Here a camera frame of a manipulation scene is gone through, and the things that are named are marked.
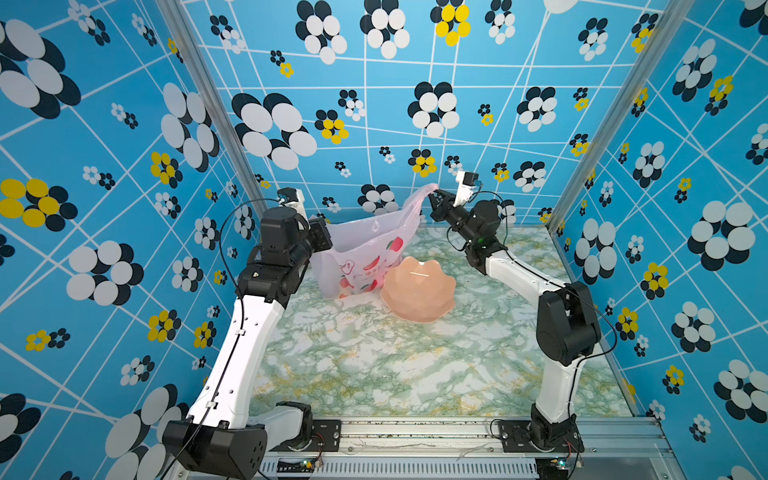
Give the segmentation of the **pink printed plastic bag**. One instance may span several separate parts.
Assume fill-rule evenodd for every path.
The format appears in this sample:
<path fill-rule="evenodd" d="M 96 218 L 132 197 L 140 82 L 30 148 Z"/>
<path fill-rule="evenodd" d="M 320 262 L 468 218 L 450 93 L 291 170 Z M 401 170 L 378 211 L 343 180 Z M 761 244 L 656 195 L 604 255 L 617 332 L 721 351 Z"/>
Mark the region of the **pink printed plastic bag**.
<path fill-rule="evenodd" d="M 398 211 L 329 225 L 332 247 L 311 257 L 321 294 L 341 298 L 381 288 L 421 224 L 423 202 L 437 189 L 435 183 L 421 187 Z"/>

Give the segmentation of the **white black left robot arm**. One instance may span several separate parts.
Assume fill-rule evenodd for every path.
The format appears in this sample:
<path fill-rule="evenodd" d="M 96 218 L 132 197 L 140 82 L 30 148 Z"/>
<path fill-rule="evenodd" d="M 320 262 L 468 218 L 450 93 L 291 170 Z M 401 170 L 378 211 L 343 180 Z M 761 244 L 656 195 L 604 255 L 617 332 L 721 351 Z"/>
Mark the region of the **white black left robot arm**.
<path fill-rule="evenodd" d="M 284 401 L 250 415 L 255 375 L 269 337 L 301 285 L 310 258 L 332 245 L 324 221 L 309 220 L 295 202 L 264 212 L 261 242 L 236 284 L 232 321 L 222 349 L 187 417 L 167 424 L 162 443 L 172 455 L 163 478 L 191 472 L 251 479 L 266 453 L 311 442 L 309 405 Z"/>

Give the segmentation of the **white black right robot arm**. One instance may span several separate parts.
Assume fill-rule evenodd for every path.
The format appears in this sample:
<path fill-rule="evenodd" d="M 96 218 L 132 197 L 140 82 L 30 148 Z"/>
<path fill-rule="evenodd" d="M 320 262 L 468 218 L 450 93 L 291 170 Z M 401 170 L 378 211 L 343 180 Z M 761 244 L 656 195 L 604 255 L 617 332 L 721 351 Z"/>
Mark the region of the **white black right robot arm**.
<path fill-rule="evenodd" d="M 573 400 L 586 361 L 602 333 L 589 288 L 562 283 L 510 253 L 496 237 L 497 205 L 481 201 L 471 210 L 444 190 L 429 194 L 431 218 L 446 222 L 464 240 L 461 251 L 481 274 L 509 287 L 537 310 L 535 338 L 546 358 L 542 385 L 531 408 L 529 441 L 540 451 L 561 444 L 582 452 Z"/>

